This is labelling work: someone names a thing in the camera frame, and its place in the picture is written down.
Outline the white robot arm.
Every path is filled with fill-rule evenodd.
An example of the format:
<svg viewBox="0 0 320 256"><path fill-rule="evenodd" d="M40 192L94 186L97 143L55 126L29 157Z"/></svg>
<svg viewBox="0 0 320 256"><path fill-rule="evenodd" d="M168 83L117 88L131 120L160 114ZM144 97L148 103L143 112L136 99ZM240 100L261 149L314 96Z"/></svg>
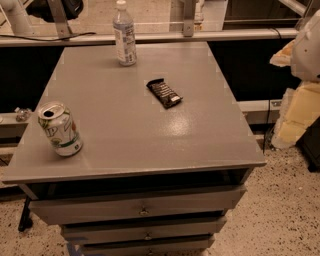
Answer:
<svg viewBox="0 0 320 256"><path fill-rule="evenodd" d="M302 81L320 82L320 10L305 23L295 38L291 73Z"/></svg>

